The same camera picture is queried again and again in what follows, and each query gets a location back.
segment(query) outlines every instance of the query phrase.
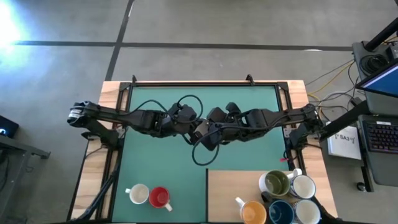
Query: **orange mug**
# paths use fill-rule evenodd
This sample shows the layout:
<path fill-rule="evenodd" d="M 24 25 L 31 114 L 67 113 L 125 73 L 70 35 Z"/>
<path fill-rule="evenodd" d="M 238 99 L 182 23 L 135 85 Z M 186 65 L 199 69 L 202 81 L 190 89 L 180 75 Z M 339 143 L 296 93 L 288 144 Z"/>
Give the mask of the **orange mug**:
<path fill-rule="evenodd" d="M 236 197 L 235 201 L 241 207 L 240 214 L 245 224 L 264 224 L 266 222 L 267 211 L 260 202 L 244 202 L 239 197 Z"/>

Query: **green tabletop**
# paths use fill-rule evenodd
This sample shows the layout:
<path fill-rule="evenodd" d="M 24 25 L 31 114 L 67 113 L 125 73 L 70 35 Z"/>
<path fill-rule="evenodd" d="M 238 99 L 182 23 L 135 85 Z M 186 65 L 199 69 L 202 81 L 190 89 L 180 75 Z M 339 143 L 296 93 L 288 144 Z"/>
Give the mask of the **green tabletop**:
<path fill-rule="evenodd" d="M 134 87 L 131 108 L 142 102 L 155 99 L 167 109 L 184 95 L 198 96 L 204 106 L 202 118 L 214 107 L 224 110 L 229 102 L 235 102 L 241 111 L 253 108 L 267 108 L 278 111 L 275 87 Z M 182 101 L 197 113 L 198 102 L 193 98 Z M 142 109 L 160 110 L 154 103 Z M 235 141 L 220 147 L 217 159 L 207 167 L 193 163 L 192 146 L 181 136 L 157 139 L 135 132 L 126 133 L 119 174 L 118 188 L 114 202 L 113 222 L 204 222 L 206 220 L 206 174 L 205 169 L 217 170 L 288 170 L 286 162 L 280 162 L 285 150 L 282 128 L 274 128 L 263 138 L 249 142 Z M 196 158 L 199 162 L 209 161 L 214 151 L 199 146 Z M 165 208 L 153 208 L 149 202 L 133 204 L 126 188 L 145 184 L 149 189 L 164 186 L 170 192 L 171 212 Z"/>

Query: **gray floor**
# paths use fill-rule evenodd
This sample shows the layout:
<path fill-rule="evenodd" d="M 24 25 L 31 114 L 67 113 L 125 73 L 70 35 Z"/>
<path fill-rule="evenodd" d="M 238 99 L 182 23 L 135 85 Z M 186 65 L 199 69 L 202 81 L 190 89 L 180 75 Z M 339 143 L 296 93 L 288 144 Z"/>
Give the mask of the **gray floor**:
<path fill-rule="evenodd" d="M 127 0 L 21 0 L 0 4 L 21 40 L 116 41 Z M 125 42 L 349 46 L 370 39 L 395 18 L 393 0 L 136 0 Z M 51 151 L 34 159 L 15 201 L 29 223 L 66 219 L 86 141 L 66 123 L 76 101 L 98 100 L 112 47 L 0 48 L 0 113 L 21 125 L 17 139 Z M 122 48 L 113 80 L 302 79 L 306 82 L 351 59 L 350 52 Z M 356 68 L 352 69 L 356 78 Z M 322 86 L 325 78 L 307 87 Z M 347 73 L 317 93 L 352 86 Z M 325 105 L 346 106 L 342 96 Z M 343 111 L 326 110 L 335 119 Z M 339 216 L 397 223 L 398 189 L 375 185 L 358 192 L 359 167 L 325 155 Z"/>

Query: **desk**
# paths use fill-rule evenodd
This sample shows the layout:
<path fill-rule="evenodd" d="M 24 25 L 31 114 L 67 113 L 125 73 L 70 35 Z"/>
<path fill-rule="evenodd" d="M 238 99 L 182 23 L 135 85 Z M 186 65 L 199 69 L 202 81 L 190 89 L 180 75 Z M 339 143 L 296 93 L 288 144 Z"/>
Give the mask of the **desk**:
<path fill-rule="evenodd" d="M 256 81 L 256 82 L 276 82 L 276 81 Z M 287 82 L 289 86 L 290 100 L 292 102 L 293 108 L 299 108 L 305 106 L 308 103 L 307 93 L 305 91 L 304 82 L 301 80 L 292 81 L 281 81 Z M 158 83 L 158 82 L 138 82 L 138 83 Z M 99 104 L 101 106 L 116 107 L 116 102 L 118 100 L 119 88 L 121 82 L 104 82 L 101 95 L 99 98 Z M 122 109 L 125 102 L 127 102 L 127 97 L 122 97 L 121 99 Z M 111 128 L 112 124 L 103 123 L 107 128 Z M 87 147 L 86 153 L 94 151 L 100 147 L 99 141 L 90 141 Z M 109 152 L 106 149 L 102 149 L 95 154 L 92 154 L 83 164 L 81 175 L 79 176 L 78 185 L 76 186 L 76 191 L 71 204 L 71 210 L 68 218 L 76 218 L 81 215 L 85 208 L 89 206 L 95 195 L 98 193 L 101 183 L 103 181 L 103 173 L 105 167 L 106 157 L 110 156 L 111 165 L 116 161 L 116 154 L 118 152 Z M 320 203 L 328 210 L 328 212 L 334 216 L 337 216 L 335 203 L 333 201 L 333 196 L 331 194 L 331 189 L 328 181 L 328 176 L 326 173 L 325 165 L 323 163 L 322 152 L 315 147 L 307 147 L 303 151 L 303 159 L 305 163 L 305 168 L 307 170 L 307 175 L 309 175 L 317 185 L 317 199 Z M 101 215 L 93 215 L 92 218 L 101 218 L 108 216 L 109 200 L 111 198 L 111 189 L 108 190 L 103 207 L 101 208 Z"/>

